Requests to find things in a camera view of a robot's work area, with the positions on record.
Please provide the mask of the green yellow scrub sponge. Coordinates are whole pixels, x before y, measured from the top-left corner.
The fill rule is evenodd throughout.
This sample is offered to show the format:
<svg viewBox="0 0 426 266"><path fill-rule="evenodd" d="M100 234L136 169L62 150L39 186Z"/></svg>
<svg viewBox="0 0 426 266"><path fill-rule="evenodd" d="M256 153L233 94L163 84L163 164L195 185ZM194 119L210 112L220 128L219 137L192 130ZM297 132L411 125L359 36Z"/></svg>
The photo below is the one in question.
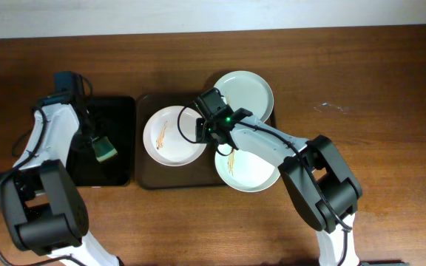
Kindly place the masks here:
<svg viewBox="0 0 426 266"><path fill-rule="evenodd" d="M95 152L96 160L100 163L118 154L118 151L109 141L107 136L95 138L92 141L92 148Z"/></svg>

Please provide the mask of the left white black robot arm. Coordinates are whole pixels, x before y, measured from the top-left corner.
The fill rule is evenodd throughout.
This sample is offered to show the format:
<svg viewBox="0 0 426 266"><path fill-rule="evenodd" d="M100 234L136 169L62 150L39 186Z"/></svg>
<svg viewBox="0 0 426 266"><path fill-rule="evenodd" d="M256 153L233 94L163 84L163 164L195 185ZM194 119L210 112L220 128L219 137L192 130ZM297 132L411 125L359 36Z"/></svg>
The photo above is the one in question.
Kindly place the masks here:
<svg viewBox="0 0 426 266"><path fill-rule="evenodd" d="M0 210L20 251L65 265L121 265L89 232L87 207L66 169L78 137L90 137L84 103L40 103L30 139L13 167L0 173ZM0 251L0 260L9 261Z"/></svg>

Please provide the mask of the white plate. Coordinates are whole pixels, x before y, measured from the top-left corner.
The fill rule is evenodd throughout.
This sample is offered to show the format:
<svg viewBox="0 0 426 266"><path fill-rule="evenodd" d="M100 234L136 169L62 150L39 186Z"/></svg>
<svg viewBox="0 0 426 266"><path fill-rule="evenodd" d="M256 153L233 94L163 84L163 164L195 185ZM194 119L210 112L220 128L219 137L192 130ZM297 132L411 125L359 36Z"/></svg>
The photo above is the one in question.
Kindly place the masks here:
<svg viewBox="0 0 426 266"><path fill-rule="evenodd" d="M266 122L274 108L274 95L269 84L259 75L249 71L225 74L215 84L224 102L235 111L244 108Z"/></svg>
<svg viewBox="0 0 426 266"><path fill-rule="evenodd" d="M168 106L151 116L143 129L143 146L148 155L165 166L184 166L195 161L206 149L205 143L192 144L178 131L182 106Z"/></svg>
<svg viewBox="0 0 426 266"><path fill-rule="evenodd" d="M237 151L224 144L217 147L214 164L218 175L228 186L242 192L258 192L275 184L279 170L255 154Z"/></svg>

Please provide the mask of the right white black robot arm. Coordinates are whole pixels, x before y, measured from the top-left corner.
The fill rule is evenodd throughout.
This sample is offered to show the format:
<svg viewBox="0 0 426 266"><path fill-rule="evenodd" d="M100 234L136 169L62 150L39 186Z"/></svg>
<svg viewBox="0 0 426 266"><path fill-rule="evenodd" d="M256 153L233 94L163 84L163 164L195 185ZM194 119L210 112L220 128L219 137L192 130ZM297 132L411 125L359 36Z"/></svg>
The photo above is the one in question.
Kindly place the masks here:
<svg viewBox="0 0 426 266"><path fill-rule="evenodd" d="M198 140L250 152L279 170L297 213L317 232L321 265L359 265L353 223L362 188L329 138L293 137L245 109L199 113Z"/></svg>

